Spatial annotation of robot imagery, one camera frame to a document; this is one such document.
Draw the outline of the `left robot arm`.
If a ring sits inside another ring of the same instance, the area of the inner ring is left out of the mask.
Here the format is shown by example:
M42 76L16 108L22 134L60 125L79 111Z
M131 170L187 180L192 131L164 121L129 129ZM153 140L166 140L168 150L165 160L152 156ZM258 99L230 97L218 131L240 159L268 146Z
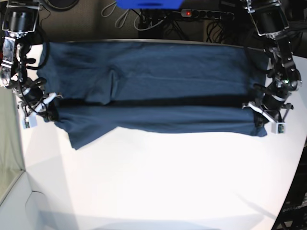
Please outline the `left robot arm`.
M279 0L246 0L244 8L255 26L254 31L270 41L264 52L269 57L272 68L266 70L265 74L272 82L267 87L254 84L254 88L263 96L243 104L242 107L260 114L260 125L270 122L273 133L283 134L286 115L281 115L280 111L284 109L288 113L293 108L291 103L287 103L287 99L302 85L287 35L290 26Z

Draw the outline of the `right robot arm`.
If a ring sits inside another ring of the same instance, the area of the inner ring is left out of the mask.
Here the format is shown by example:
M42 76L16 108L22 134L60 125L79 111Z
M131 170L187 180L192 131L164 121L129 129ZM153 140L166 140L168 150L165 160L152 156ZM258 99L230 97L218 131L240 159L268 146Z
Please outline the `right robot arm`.
M36 116L46 121L59 118L53 101L61 95L45 92L45 78L32 80L28 77L28 70L40 70L47 64L50 53L47 35L38 24L41 4L41 0L9 0L1 21L4 38L0 82L20 99L26 127L33 126L31 119ZM33 33L38 33L46 48L45 58L38 66L34 65L36 59L27 57L32 46L27 36Z

